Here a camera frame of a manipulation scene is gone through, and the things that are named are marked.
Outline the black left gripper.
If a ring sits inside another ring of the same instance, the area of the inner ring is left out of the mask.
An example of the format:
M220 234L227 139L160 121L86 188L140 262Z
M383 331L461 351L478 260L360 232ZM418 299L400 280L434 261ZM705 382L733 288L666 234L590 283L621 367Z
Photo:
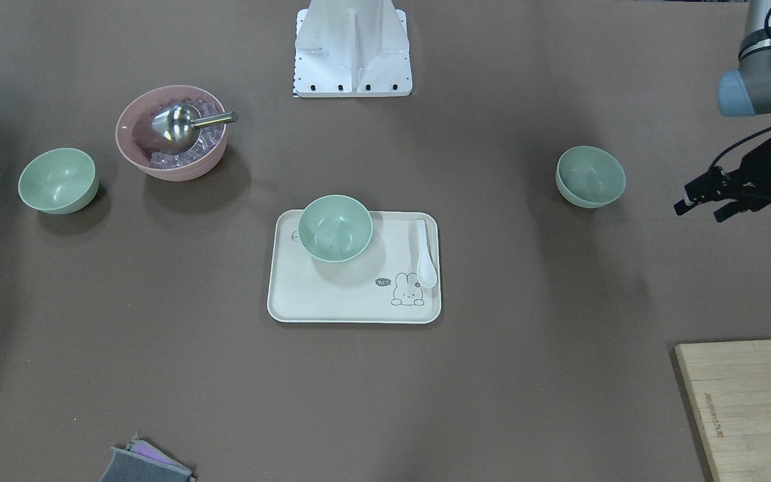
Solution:
M771 137L744 155L740 168L730 177L740 184L737 197L713 212L716 222L743 212L758 212L771 204ZM683 216L698 205L725 200L725 187L725 174L703 173L683 186L683 198L673 205L674 212Z

